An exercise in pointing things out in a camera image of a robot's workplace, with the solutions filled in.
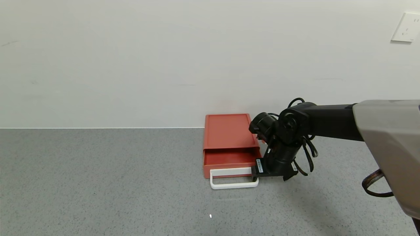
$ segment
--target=white drawer handle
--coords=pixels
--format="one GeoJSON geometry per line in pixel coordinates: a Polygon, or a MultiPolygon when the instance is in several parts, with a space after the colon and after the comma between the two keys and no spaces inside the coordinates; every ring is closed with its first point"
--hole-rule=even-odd
{"type": "Polygon", "coordinates": [[[213,169],[210,170],[210,186],[212,189],[237,189],[252,188],[258,185],[258,178],[255,182],[236,183],[236,184],[213,184],[213,176],[233,176],[251,174],[251,167],[229,168],[229,169],[213,169]]]}

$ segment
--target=red drawer box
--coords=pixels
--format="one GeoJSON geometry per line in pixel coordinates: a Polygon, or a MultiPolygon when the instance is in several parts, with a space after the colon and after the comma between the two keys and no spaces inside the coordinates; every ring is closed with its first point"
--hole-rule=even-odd
{"type": "Polygon", "coordinates": [[[255,164],[256,158],[261,158],[258,141],[248,130],[250,122],[249,114],[206,116],[203,147],[205,178],[210,178],[210,169],[250,167],[255,164]]]}

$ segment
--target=black cable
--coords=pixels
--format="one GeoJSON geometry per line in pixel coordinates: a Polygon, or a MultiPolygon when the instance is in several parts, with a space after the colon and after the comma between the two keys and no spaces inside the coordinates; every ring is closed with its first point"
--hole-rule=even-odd
{"type": "MultiPolygon", "coordinates": [[[[293,103],[295,103],[295,102],[297,102],[297,101],[300,101],[300,102],[305,102],[305,100],[303,100],[303,98],[297,97],[297,98],[293,99],[293,100],[289,103],[289,105],[287,106],[287,108],[290,108],[290,107],[293,105],[293,103]]],[[[275,114],[275,113],[268,113],[268,114],[269,114],[269,115],[271,115],[271,116],[280,117],[280,115],[275,114]]],[[[311,135],[311,137],[309,137],[309,135],[304,135],[304,136],[302,136],[302,137],[299,139],[299,141],[302,143],[303,150],[305,151],[305,155],[306,155],[306,159],[308,160],[308,164],[309,164],[309,170],[310,170],[310,172],[312,172],[312,171],[314,170],[314,163],[313,163],[313,161],[312,161],[312,158],[311,158],[311,157],[315,158],[315,157],[317,157],[317,156],[318,156],[318,151],[317,151],[317,149],[315,148],[314,144],[311,142],[314,138],[315,138],[315,135],[311,135]]],[[[293,163],[296,165],[296,168],[298,169],[298,171],[299,171],[302,175],[304,175],[304,176],[308,176],[308,174],[307,174],[306,172],[304,172],[304,171],[303,171],[303,170],[299,167],[299,165],[297,164],[297,162],[296,162],[296,157],[295,157],[295,160],[293,160],[293,163]]]]}
{"type": "Polygon", "coordinates": [[[295,103],[296,101],[305,102],[305,100],[303,100],[303,98],[297,97],[289,103],[289,106],[287,106],[287,108],[291,107],[293,105],[293,103],[295,103]]]}
{"type": "Polygon", "coordinates": [[[273,115],[273,116],[277,116],[277,117],[280,117],[280,115],[278,115],[278,114],[275,114],[275,113],[268,113],[269,115],[273,115]]]}

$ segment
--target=wall outlet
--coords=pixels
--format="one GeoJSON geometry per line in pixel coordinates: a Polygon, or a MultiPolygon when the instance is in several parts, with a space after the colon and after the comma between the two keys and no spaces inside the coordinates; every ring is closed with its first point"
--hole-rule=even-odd
{"type": "Polygon", "coordinates": [[[413,42],[419,32],[420,14],[405,12],[391,40],[413,42]]]}

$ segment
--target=gray speckled floor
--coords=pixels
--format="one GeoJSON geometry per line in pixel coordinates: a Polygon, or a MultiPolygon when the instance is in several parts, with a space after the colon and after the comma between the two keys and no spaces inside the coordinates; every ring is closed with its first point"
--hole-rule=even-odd
{"type": "MultiPolygon", "coordinates": [[[[202,136],[202,129],[0,130],[0,234],[416,235],[393,197],[364,193],[361,180],[377,169],[364,143],[318,137],[310,176],[212,190],[202,136]]],[[[302,153],[298,159],[307,170],[302,153]]]]}

